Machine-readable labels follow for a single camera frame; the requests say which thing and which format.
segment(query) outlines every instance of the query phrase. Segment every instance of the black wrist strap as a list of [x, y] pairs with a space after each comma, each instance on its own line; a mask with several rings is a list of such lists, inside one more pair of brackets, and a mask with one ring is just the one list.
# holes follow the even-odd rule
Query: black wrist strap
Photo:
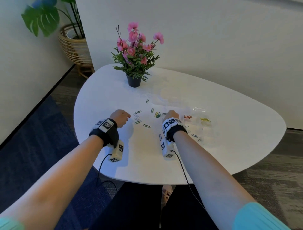
[[104, 142], [103, 147], [111, 144], [114, 146], [114, 148], [116, 148], [119, 140], [117, 127], [117, 123], [113, 119], [105, 119], [99, 121], [93, 127], [93, 130], [89, 133], [88, 136], [96, 135], [100, 137]]
[[167, 141], [175, 142], [174, 140], [174, 134], [178, 131], [184, 131], [187, 133], [186, 129], [182, 125], [176, 125], [174, 127], [171, 127], [170, 130], [167, 132]]

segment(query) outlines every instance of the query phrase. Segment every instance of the potted plant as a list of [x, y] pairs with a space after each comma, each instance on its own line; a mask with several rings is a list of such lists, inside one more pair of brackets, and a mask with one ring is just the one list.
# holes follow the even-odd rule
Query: potted plant
[[156, 43], [164, 43], [163, 35], [158, 32], [154, 34], [154, 39], [150, 44], [146, 43], [146, 37], [143, 33], [138, 32], [138, 23], [131, 22], [128, 25], [129, 37], [126, 42], [121, 38], [121, 32], [119, 31], [119, 25], [116, 27], [118, 32], [117, 54], [112, 53], [115, 63], [120, 63], [122, 66], [114, 66], [115, 69], [121, 70], [126, 73], [128, 84], [131, 87], [138, 87], [141, 83], [141, 79], [146, 81], [150, 75], [146, 72], [149, 68], [155, 65], [155, 61], [159, 59], [159, 55], [155, 57], [153, 49]]
[[[81, 67], [90, 67], [93, 71], [92, 59], [89, 54], [85, 34], [75, 0], [61, 0], [65, 10], [56, 7], [57, 0], [36, 0], [31, 6], [27, 6], [21, 14], [26, 27], [36, 37], [39, 29], [44, 37], [50, 36], [57, 30], [60, 15], [63, 13], [70, 21], [60, 29], [59, 41], [66, 56]], [[73, 12], [75, 23], [70, 16], [65, 3], [69, 4]]]

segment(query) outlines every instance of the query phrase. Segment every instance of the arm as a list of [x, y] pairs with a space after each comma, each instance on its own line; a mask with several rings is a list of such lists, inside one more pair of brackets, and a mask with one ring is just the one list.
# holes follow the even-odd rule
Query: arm
[[[164, 119], [178, 118], [171, 110]], [[200, 198], [220, 230], [230, 230], [238, 211], [252, 196], [204, 148], [184, 131], [174, 134], [174, 140], [183, 164], [194, 182]]]
[[[116, 110], [110, 118], [121, 128], [130, 115]], [[64, 210], [82, 185], [103, 140], [91, 135], [51, 167], [15, 203], [0, 214], [23, 223], [25, 229], [54, 229]]]

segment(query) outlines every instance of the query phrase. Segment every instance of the black cable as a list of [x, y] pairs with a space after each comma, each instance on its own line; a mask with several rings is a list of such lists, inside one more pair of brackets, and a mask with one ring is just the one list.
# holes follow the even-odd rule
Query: black cable
[[189, 182], [188, 182], [188, 180], [187, 180], [187, 177], [186, 177], [186, 174], [185, 174], [185, 171], [184, 171], [184, 169], [183, 169], [183, 166], [182, 166], [182, 163], [181, 163], [181, 160], [180, 160], [179, 156], [177, 155], [177, 153], [176, 153], [175, 151], [171, 150], [171, 152], [174, 152], [174, 153], [176, 154], [176, 156], [178, 157], [179, 161], [180, 161], [180, 165], [181, 165], [181, 167], [182, 167], [182, 170], [183, 170], [183, 173], [184, 173], [184, 176], [185, 176], [185, 179], [186, 179], [186, 181], [187, 181], [187, 184], [188, 184], [188, 186], [189, 186], [190, 191], [192, 192], [193, 196], [197, 199], [197, 201], [199, 202], [199, 204], [201, 204], [201, 206], [205, 209], [204, 205], [203, 205], [203, 204], [198, 200], [198, 198], [194, 195], [194, 192], [192, 191], [192, 189], [191, 189], [191, 187], [190, 187], [190, 185], [189, 185]]
[[115, 189], [116, 189], [116, 192], [118, 192], [118, 189], [117, 189], [117, 187], [116, 187], [116, 185], [115, 185], [114, 182], [112, 182], [112, 181], [103, 181], [103, 182], [101, 183], [101, 185], [102, 185], [103, 183], [105, 183], [105, 182], [111, 182], [111, 183], [114, 185], [114, 187], [115, 187]]
[[[112, 155], [112, 154], [107, 154], [107, 155], [104, 157], [103, 161], [105, 160], [106, 157], [111, 156], [111, 155]], [[103, 164], [103, 161], [101, 162], [101, 165], [100, 165], [100, 168], [99, 168], [99, 171], [98, 171], [96, 186], [98, 186], [98, 179], [99, 179], [100, 169], [101, 169], [101, 166], [102, 166], [102, 164]]]

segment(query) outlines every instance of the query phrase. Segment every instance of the white controller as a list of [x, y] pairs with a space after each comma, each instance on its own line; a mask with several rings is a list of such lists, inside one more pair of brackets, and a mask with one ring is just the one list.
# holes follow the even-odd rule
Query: white controller
[[171, 158], [175, 153], [171, 152], [171, 150], [175, 151], [174, 143], [168, 142], [165, 138], [161, 140], [161, 149], [162, 155], [167, 158]]
[[117, 162], [122, 160], [124, 150], [124, 143], [122, 140], [118, 140], [117, 147], [115, 149], [114, 146], [111, 144], [108, 144], [107, 146], [110, 148], [109, 154], [112, 154], [109, 158], [111, 162]]

